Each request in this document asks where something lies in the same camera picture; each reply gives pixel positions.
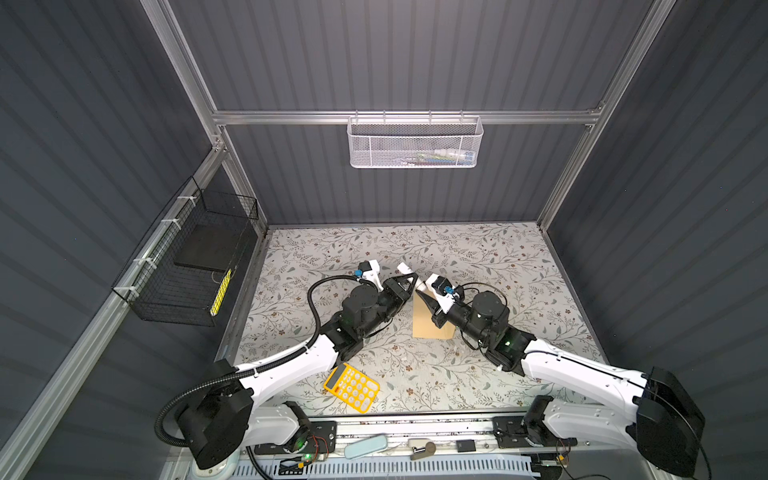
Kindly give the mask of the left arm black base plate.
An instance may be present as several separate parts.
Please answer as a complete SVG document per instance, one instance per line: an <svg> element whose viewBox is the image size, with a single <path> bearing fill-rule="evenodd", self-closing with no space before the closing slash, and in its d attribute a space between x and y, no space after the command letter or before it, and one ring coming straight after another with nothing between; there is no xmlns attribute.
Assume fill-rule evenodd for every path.
<svg viewBox="0 0 768 480"><path fill-rule="evenodd" d="M312 421L308 428L299 430L298 437L285 445L262 444L253 447L257 455L328 454L336 449L338 423Z"/></svg>

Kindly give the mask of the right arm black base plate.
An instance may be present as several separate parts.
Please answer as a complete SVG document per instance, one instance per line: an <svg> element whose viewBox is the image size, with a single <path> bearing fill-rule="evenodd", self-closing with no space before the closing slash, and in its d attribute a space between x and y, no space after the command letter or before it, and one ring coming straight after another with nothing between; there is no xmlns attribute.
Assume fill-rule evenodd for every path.
<svg viewBox="0 0 768 480"><path fill-rule="evenodd" d="M541 419L530 415L495 416L492 430L500 448L570 448L578 444L575 437L556 436Z"/></svg>

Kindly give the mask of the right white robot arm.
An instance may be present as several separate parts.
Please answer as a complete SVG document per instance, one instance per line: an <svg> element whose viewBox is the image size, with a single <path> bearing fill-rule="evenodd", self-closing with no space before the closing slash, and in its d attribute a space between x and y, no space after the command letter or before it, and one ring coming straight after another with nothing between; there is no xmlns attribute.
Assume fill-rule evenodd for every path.
<svg viewBox="0 0 768 480"><path fill-rule="evenodd" d="M538 395L518 425L497 428L500 441L524 438L542 447L596 441L634 449L671 475L694 477L704 456L705 417L671 372L622 369L555 347L511 326L508 305L491 291L469 302L452 287L421 287L417 294L436 327L455 326L498 370L559 385L587 400L572 404Z"/></svg>

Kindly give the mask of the white glue stick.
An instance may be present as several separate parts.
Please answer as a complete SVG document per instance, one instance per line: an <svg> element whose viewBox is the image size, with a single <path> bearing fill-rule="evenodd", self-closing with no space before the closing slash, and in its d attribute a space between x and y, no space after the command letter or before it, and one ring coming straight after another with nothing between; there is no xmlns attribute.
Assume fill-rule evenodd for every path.
<svg viewBox="0 0 768 480"><path fill-rule="evenodd" d="M397 266L397 271L399 272L400 275L412 275L413 274L413 270L408 265L406 265L404 262L401 262Z"/></svg>

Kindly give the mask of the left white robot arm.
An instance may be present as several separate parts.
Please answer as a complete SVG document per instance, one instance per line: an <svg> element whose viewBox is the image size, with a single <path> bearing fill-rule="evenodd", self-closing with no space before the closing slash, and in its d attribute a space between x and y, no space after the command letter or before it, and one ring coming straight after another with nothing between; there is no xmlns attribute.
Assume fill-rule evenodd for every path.
<svg viewBox="0 0 768 480"><path fill-rule="evenodd" d="M159 413L155 433L188 449L201 470L216 467L243 447L273 444L296 452L310 437L311 422L293 401L276 407L265 401L304 380L351 360L366 340L387 328L412 298L419 277L405 273L381 285L351 275L356 287L342 308L323 322L315 307L312 336L262 361L231 365L215 362L199 385L179 394Z"/></svg>

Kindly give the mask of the manila paper envelope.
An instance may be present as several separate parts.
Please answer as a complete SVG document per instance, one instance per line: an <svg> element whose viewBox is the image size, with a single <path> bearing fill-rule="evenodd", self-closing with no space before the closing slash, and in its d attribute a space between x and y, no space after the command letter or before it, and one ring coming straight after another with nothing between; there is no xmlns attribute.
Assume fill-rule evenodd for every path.
<svg viewBox="0 0 768 480"><path fill-rule="evenodd" d="M413 299L412 336L416 339L449 340L455 335L456 328L446 323L438 328L432 321L432 313L421 298L421 291L416 290Z"/></svg>

